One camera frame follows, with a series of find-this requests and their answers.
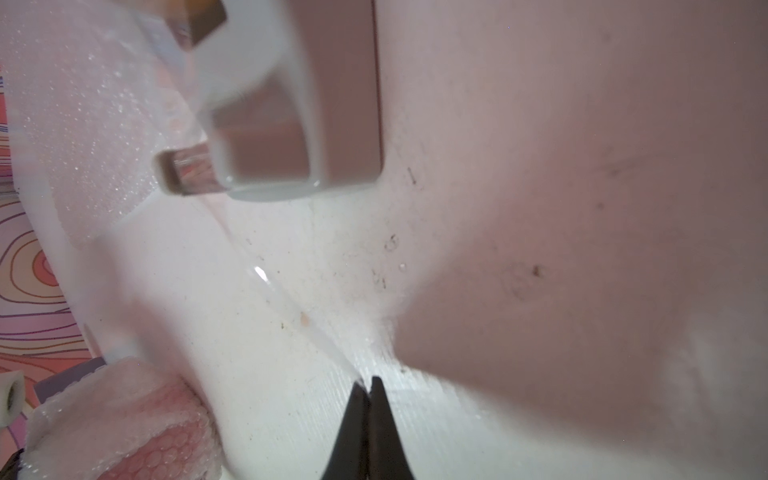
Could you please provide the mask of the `bubble wrap sheet around mug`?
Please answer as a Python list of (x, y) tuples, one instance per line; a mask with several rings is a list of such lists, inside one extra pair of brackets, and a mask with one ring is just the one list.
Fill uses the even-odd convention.
[(44, 400), (27, 423), (18, 479), (218, 479), (213, 419), (180, 376), (135, 358)]

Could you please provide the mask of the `clear adhesive tape strip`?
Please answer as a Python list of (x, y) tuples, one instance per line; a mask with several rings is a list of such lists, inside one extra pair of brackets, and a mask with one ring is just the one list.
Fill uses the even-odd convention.
[(253, 245), (235, 232), (224, 209), (224, 205), (221, 202), (217, 202), (212, 196), (199, 196), (198, 201), (221, 228), (238, 260), (246, 269), (248, 277), (254, 284), (254, 288), (263, 297), (267, 305), (280, 317), (280, 320), (304, 335), (313, 346), (347, 374), (352, 379), (354, 385), (365, 387), (366, 381), (359, 369), (334, 342), (333, 338), (311, 318), (303, 306), (278, 282), (277, 275), (268, 268), (266, 261), (253, 251)]

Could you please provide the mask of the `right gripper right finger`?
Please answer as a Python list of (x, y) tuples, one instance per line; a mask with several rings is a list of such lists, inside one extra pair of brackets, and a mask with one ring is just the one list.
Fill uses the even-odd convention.
[(414, 480), (383, 380), (374, 376), (369, 392), (368, 478)]

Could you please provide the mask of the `flat bubble wrap sheet stack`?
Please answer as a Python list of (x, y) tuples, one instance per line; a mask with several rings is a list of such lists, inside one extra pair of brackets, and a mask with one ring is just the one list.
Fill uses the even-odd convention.
[(1, 61), (14, 125), (75, 244), (154, 194), (158, 153), (203, 138), (187, 55), (129, 2), (5, 1)]

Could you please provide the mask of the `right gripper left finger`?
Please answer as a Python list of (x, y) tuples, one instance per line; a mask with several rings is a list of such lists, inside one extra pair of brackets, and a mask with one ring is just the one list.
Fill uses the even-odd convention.
[(368, 391), (359, 382), (355, 382), (321, 480), (368, 478), (369, 407)]

